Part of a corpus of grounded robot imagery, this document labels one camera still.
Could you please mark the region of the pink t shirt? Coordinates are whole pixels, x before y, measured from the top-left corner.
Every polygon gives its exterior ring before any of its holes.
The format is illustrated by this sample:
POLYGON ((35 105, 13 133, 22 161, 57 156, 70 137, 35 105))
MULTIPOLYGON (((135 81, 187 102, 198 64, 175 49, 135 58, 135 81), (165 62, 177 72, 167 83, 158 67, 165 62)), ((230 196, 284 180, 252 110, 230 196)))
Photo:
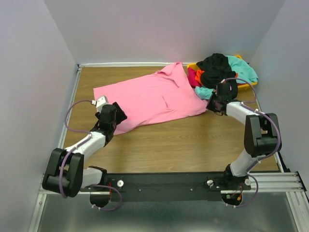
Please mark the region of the pink t shirt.
POLYGON ((190 86, 181 62, 153 74, 94 88, 93 92, 95 99, 105 96, 125 112, 127 119, 116 127, 115 135, 139 126, 196 116, 207 106, 190 86))

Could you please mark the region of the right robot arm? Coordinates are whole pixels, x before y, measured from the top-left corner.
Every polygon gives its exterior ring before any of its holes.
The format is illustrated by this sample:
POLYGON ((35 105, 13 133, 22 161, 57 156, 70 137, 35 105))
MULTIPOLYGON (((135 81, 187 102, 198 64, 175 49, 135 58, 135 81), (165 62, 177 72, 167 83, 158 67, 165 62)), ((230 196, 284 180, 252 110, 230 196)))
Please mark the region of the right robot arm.
POLYGON ((245 182, 250 170, 261 160, 273 156, 282 146, 278 117, 252 109, 236 99, 238 86, 234 80, 223 80, 216 85, 207 109, 232 117, 244 125, 244 150, 227 165, 220 183, 234 189, 245 182))

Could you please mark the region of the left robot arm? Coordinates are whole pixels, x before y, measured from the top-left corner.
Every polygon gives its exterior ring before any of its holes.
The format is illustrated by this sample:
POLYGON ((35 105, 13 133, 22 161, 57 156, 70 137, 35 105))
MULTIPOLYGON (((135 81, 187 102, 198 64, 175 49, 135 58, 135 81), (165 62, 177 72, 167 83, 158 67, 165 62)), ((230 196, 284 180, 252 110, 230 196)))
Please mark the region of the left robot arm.
POLYGON ((84 169, 84 161, 98 150, 104 148, 114 137, 116 128, 127 119, 118 103, 96 105, 98 119, 90 131, 83 131, 87 136, 67 148, 55 148, 50 155, 44 173, 42 188, 59 193, 62 197, 75 197, 80 189, 92 186, 101 191, 106 188, 106 170, 98 167, 84 169))

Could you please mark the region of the orange t shirt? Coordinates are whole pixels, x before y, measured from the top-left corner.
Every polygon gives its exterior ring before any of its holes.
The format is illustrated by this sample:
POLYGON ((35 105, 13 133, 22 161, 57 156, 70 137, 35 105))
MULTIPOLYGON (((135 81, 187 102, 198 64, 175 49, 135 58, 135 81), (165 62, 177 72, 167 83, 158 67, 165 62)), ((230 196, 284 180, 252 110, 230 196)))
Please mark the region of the orange t shirt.
POLYGON ((227 78, 238 78, 238 73, 235 71, 198 70, 195 76, 195 80, 202 84, 218 83, 227 78))

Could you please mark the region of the black t shirt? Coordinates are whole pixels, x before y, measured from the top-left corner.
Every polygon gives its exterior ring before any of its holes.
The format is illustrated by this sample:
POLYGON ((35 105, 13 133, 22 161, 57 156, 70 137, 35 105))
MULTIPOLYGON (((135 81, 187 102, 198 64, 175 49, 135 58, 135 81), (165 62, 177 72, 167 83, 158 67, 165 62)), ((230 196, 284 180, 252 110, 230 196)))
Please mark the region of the black t shirt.
MULTIPOLYGON (((228 57, 220 54, 214 53, 211 56, 205 58, 203 61, 199 61, 196 63, 198 70, 219 70, 219 71, 233 71, 228 57)), ((200 83, 201 87, 195 88, 195 93, 202 100, 209 100, 211 98, 212 92, 216 88, 216 84, 218 83, 200 83)))

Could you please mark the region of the magenta t shirt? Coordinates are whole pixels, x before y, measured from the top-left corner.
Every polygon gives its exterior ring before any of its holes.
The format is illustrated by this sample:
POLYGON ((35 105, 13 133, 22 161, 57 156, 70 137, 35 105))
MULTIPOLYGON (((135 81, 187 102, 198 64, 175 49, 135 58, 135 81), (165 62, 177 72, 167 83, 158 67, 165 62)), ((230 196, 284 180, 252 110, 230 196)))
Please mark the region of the magenta t shirt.
POLYGON ((198 81, 195 80, 197 71, 192 69, 192 68, 188 68, 188 81, 191 87, 196 88, 196 87, 201 87, 200 83, 198 81))

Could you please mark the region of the teal t shirt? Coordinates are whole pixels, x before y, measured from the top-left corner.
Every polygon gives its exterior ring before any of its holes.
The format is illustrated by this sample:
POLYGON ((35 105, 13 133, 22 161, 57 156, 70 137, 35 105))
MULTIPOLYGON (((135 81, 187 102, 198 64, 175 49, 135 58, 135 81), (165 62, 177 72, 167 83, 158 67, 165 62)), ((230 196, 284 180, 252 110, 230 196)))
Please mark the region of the teal t shirt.
POLYGON ((238 73, 237 84, 239 87, 247 85, 246 82, 251 84, 258 82, 258 76, 256 72, 246 61, 236 56, 227 57, 232 70, 238 73))

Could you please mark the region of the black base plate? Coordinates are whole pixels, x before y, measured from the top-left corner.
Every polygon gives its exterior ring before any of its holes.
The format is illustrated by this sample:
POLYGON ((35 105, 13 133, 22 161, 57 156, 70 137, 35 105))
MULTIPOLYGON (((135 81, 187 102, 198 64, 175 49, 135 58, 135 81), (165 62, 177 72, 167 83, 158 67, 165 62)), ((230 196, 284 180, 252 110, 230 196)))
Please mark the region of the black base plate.
POLYGON ((248 177, 225 177, 223 172, 106 174, 123 202, 221 201, 224 191, 250 190, 248 177))

